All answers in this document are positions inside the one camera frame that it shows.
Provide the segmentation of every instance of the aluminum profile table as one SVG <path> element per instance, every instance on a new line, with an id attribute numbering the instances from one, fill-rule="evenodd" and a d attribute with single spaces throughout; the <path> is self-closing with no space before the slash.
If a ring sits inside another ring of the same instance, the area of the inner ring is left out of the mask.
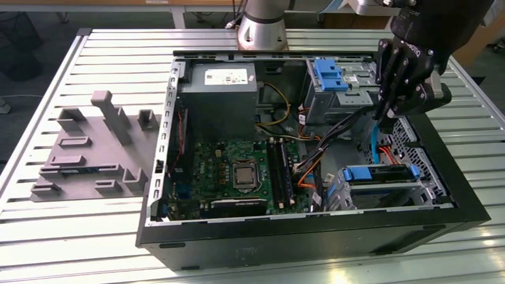
<path id="1" fill-rule="evenodd" d="M 289 30 L 292 50 L 376 50 L 385 31 Z M 173 50 L 235 50 L 225 30 L 94 30 L 78 36 L 0 177 L 0 282 L 503 283 L 505 120 L 461 66 L 443 76 L 453 101 L 429 112 L 493 218 L 411 252 L 383 257 L 172 272 L 135 247 L 141 198 L 34 203 L 28 197 L 60 126 L 62 107 L 91 107 L 108 89 L 127 114 L 165 98 Z"/>

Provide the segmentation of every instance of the cable connector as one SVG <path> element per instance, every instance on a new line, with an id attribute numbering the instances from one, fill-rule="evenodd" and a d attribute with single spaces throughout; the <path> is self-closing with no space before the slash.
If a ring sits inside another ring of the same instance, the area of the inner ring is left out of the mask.
<path id="1" fill-rule="evenodd" d="M 389 143 L 377 144 L 376 149 L 380 150 L 381 147 L 385 147 L 385 148 L 389 147 L 389 148 L 391 148 L 391 147 L 392 147 L 392 144 L 389 144 Z"/>
<path id="2" fill-rule="evenodd" d="M 232 20 L 225 26 L 224 28 L 227 30 L 229 30 L 231 28 L 235 28 L 235 25 L 237 24 L 237 20 Z"/>
<path id="3" fill-rule="evenodd" d="M 299 165 L 300 165 L 300 163 L 295 163 L 295 164 L 293 164 L 293 172 L 295 172 L 295 173 L 301 173 L 301 169 L 303 169 L 303 168 L 301 168 L 301 167 L 299 168 Z"/>

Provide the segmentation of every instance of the black cable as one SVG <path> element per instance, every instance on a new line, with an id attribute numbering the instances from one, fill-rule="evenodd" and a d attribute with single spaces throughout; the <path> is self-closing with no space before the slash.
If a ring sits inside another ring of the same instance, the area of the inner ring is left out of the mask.
<path id="1" fill-rule="evenodd" d="M 196 16 L 196 19 L 199 19 L 199 21 L 205 21 L 205 20 L 203 19 L 203 17 L 200 17 L 200 15 L 199 15 L 197 13 L 192 12 L 192 15 Z"/>
<path id="2" fill-rule="evenodd" d="M 271 112 L 272 121 L 277 121 L 277 118 L 276 118 L 276 112 L 277 112 L 279 109 L 283 109 L 284 111 L 287 111 L 285 108 L 284 108 L 283 106 L 277 106 L 277 107 L 275 107 L 273 110 L 272 110 L 272 112 Z M 288 118 L 289 118 L 289 117 L 287 117 L 285 120 L 284 120 L 283 122 L 280 122 L 279 124 L 276 124 L 276 126 L 279 127 L 279 129 L 280 129 L 287 135 L 291 135 L 291 133 L 285 130 L 285 128 L 284 128 L 283 125 L 281 125 L 284 122 L 287 122 Z"/>
<path id="3" fill-rule="evenodd" d="M 280 137 L 285 137 L 285 136 L 289 136 L 287 138 L 292 138 L 292 139 L 299 139 L 299 137 L 296 136 L 292 136 L 292 135 L 284 135 L 284 134 L 276 134 L 275 132 L 272 132 L 267 127 L 261 126 L 261 125 L 256 125 L 256 127 L 261 128 L 269 135 L 272 136 L 280 136 Z"/>
<path id="4" fill-rule="evenodd" d="M 332 128 L 331 130 L 327 132 L 327 134 L 323 136 L 319 144 L 317 144 L 317 147 L 316 147 L 316 151 L 312 153 L 312 155 L 309 155 L 305 160 L 303 160 L 297 166 L 297 168 L 300 169 L 303 166 L 305 166 L 308 163 L 311 163 L 312 161 L 315 161 L 320 155 L 324 154 L 324 151 L 327 150 L 328 146 L 329 146 L 329 143 L 331 141 L 337 138 L 343 133 L 345 133 L 351 128 L 352 126 L 355 125 L 355 123 L 357 122 L 357 120 L 360 119 L 360 116 L 363 114 L 365 114 L 367 112 L 369 112 L 371 110 L 373 110 L 372 107 L 364 107 L 364 108 L 360 108 L 359 110 L 356 110 L 351 115 L 348 115 Z"/>
<path id="5" fill-rule="evenodd" d="M 233 3 L 233 19 L 237 19 L 237 12 L 235 11 L 235 0 L 232 0 Z"/>
<path id="6" fill-rule="evenodd" d="M 241 0 L 241 1 L 240 1 L 240 6 L 239 6 L 239 10 L 237 10 L 237 18 L 240 18 L 240 17 L 241 17 L 241 14 L 244 14 L 244 12 L 245 12 L 247 1 L 248 1 L 248 0 Z"/>
<path id="7" fill-rule="evenodd" d="M 229 14 L 229 12 L 224 13 L 223 19 L 220 21 L 220 26 L 223 26 L 224 20 L 227 19 L 228 14 Z"/>
<path id="8" fill-rule="evenodd" d="M 324 211 L 324 201 L 325 201 L 325 196 L 324 196 L 324 187 L 323 187 L 323 177 L 321 177 L 321 163 L 319 163 L 313 169 L 313 175 L 315 175 L 315 184 L 316 184 L 316 192 L 319 196 L 321 197 L 321 204 L 319 211 Z"/>
<path id="9" fill-rule="evenodd" d="M 291 115 L 292 115 L 292 117 L 293 117 L 295 121 L 296 121 L 296 122 L 300 124 L 299 115 L 297 115 L 297 114 L 295 114 L 295 113 L 291 113 Z"/>

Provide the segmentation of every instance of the green motherboard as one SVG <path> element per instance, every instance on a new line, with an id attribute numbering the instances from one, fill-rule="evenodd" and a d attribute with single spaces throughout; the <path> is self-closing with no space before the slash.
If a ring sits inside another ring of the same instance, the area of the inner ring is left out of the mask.
<path id="1" fill-rule="evenodd" d="M 308 211 L 308 197 L 304 189 L 295 187 L 295 204 L 287 208 L 275 205 L 271 171 L 268 164 L 267 141 L 227 141 L 197 143 L 195 146 L 193 175 L 191 193 L 187 200 L 179 203 L 181 218 L 193 220 L 199 215 L 200 201 L 233 198 L 259 198 L 268 201 L 267 215 L 304 213 Z M 289 165 L 299 163 L 297 145 L 295 141 L 284 142 Z M 255 189 L 249 192 L 239 190 L 233 183 L 233 167 L 239 164 L 255 167 Z"/>

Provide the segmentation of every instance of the yellow wire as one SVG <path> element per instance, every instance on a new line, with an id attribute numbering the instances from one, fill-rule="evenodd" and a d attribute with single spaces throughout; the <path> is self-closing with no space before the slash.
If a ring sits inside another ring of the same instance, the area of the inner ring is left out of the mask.
<path id="1" fill-rule="evenodd" d="M 312 137 L 301 135 L 301 128 L 303 128 L 303 125 L 300 125 L 300 127 L 299 127 L 299 138 L 309 140 Z M 315 136 L 315 139 L 319 140 L 319 141 L 321 141 L 321 137 L 319 137 L 317 135 Z"/>
<path id="2" fill-rule="evenodd" d="M 289 102 L 288 102 L 288 98 L 285 97 L 284 93 L 277 89 L 276 86 L 273 86 L 271 83 L 264 83 L 264 84 L 267 86 L 269 86 L 273 90 L 276 90 L 276 92 L 279 93 L 279 95 L 283 97 L 283 99 L 285 101 L 285 114 L 284 114 L 284 117 L 280 120 L 277 120 L 277 121 L 264 122 L 264 123 L 256 123 L 256 125 L 261 125 L 261 126 L 276 125 L 279 123 L 283 123 L 288 119 L 288 116 L 289 116 Z"/>

